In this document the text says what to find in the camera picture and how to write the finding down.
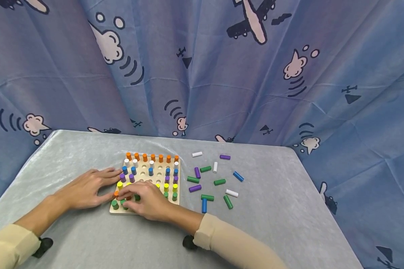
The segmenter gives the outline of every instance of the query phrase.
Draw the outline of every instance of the white peg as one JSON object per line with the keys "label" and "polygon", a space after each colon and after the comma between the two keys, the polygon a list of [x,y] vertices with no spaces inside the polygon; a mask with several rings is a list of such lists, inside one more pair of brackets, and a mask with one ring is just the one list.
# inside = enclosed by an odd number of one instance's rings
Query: white peg
{"label": "white peg", "polygon": [[234,197],[238,197],[238,192],[234,192],[229,189],[226,189],[226,194],[234,196]]}
{"label": "white peg", "polygon": [[192,153],[192,156],[193,156],[193,158],[194,158],[194,157],[198,157],[198,156],[202,156],[202,152],[195,152],[195,153]]}

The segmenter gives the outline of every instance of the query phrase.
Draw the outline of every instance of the table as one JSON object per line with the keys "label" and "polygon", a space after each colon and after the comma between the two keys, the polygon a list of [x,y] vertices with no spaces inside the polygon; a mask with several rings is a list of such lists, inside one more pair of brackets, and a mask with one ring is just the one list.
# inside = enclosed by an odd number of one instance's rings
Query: table
{"label": "table", "polygon": [[[119,168],[127,151],[179,155],[181,205],[200,212],[200,195],[214,195],[208,213],[269,245],[290,269],[362,268],[295,152],[287,147],[57,130],[0,198],[0,229],[86,170]],[[199,151],[202,156],[191,157]],[[232,158],[220,160],[220,154]],[[202,190],[189,193],[193,183],[183,179],[194,174],[195,166],[213,165],[215,160],[217,174],[203,173]],[[232,175],[235,170],[243,182]],[[220,178],[227,183],[214,186],[213,180]],[[231,210],[222,198],[226,188],[239,193],[231,197]],[[104,204],[66,213],[43,235],[52,238],[54,246],[21,268],[233,268],[213,252],[186,250],[184,236],[165,223],[110,215],[109,204]]]}

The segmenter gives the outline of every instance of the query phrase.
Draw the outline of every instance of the blue curtain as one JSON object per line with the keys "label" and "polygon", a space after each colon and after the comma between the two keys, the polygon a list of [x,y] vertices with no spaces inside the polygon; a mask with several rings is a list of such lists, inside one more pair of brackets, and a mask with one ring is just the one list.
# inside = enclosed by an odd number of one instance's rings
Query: blue curtain
{"label": "blue curtain", "polygon": [[291,147],[404,269],[404,0],[0,0],[0,196],[56,129]]}

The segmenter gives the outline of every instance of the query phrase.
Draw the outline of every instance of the sleeve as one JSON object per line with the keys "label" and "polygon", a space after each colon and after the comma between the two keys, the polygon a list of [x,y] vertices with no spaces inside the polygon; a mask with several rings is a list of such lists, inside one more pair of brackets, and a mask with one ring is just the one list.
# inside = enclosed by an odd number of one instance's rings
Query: sleeve
{"label": "sleeve", "polygon": [[238,268],[287,269],[268,246],[213,215],[205,214],[193,243],[216,252]]}
{"label": "sleeve", "polygon": [[29,230],[15,224],[0,231],[0,269],[20,266],[40,247],[40,240]]}

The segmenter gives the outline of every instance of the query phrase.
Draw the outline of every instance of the cloud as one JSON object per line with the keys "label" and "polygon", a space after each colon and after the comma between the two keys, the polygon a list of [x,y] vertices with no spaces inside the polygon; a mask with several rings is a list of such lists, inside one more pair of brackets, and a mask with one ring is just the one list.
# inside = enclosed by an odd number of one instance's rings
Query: cloud
{"label": "cloud", "polygon": [[23,123],[23,128],[29,132],[32,136],[40,135],[41,130],[50,130],[48,126],[43,124],[43,116],[35,116],[34,114],[28,114],[27,120]]}
{"label": "cloud", "polygon": [[178,124],[177,129],[180,131],[185,131],[189,126],[188,124],[186,124],[186,117],[179,117],[177,119],[177,124]]}
{"label": "cloud", "polygon": [[298,51],[293,51],[293,57],[291,62],[285,66],[283,73],[284,79],[290,79],[291,77],[298,77],[302,73],[302,68],[307,64],[307,57],[299,57]]}
{"label": "cloud", "polygon": [[111,65],[115,61],[123,59],[124,53],[123,48],[120,45],[119,35],[111,30],[101,32],[91,23],[90,26],[97,41],[97,45],[99,45],[99,48],[102,51],[105,62]]}
{"label": "cloud", "polygon": [[316,148],[319,148],[320,146],[320,138],[318,137],[309,137],[304,139],[301,142],[301,145],[307,148],[307,152],[310,155],[310,153],[315,150]]}

